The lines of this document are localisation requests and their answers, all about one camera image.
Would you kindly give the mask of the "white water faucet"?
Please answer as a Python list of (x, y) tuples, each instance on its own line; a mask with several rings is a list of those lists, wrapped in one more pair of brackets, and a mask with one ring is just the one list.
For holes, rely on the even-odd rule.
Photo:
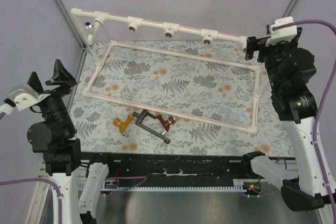
[(91, 23), (89, 21), (85, 22), (84, 28), (86, 33), (88, 34), (87, 44), (91, 46), (93, 44), (93, 39), (98, 29), (101, 27), (101, 23), (99, 21), (95, 21)]

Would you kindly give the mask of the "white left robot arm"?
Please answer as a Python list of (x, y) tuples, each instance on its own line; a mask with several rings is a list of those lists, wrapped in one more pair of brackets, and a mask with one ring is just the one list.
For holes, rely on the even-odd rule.
[(30, 75), (28, 85), (43, 96), (36, 105), (44, 120), (28, 129), (27, 139), (33, 152), (43, 155), (54, 189), (54, 223), (97, 223), (98, 200), (109, 169), (105, 163), (89, 164), (85, 186), (78, 193), (81, 143), (62, 99), (77, 82), (57, 59), (45, 84), (55, 88), (44, 90), (37, 73)]

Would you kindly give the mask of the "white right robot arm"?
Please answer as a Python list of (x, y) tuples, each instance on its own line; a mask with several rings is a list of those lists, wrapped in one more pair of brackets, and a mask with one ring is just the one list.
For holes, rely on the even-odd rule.
[(264, 63), (267, 71), (272, 105), (283, 123), (292, 144), (298, 172), (276, 164), (264, 153), (252, 152), (243, 156), (245, 170), (268, 180), (277, 189), (292, 211), (311, 211), (335, 202), (335, 180), (328, 168), (321, 169), (325, 160), (320, 136), (313, 132), (318, 108), (307, 83), (316, 73), (314, 55), (298, 47), (302, 28), (277, 38), (247, 38), (245, 59)]

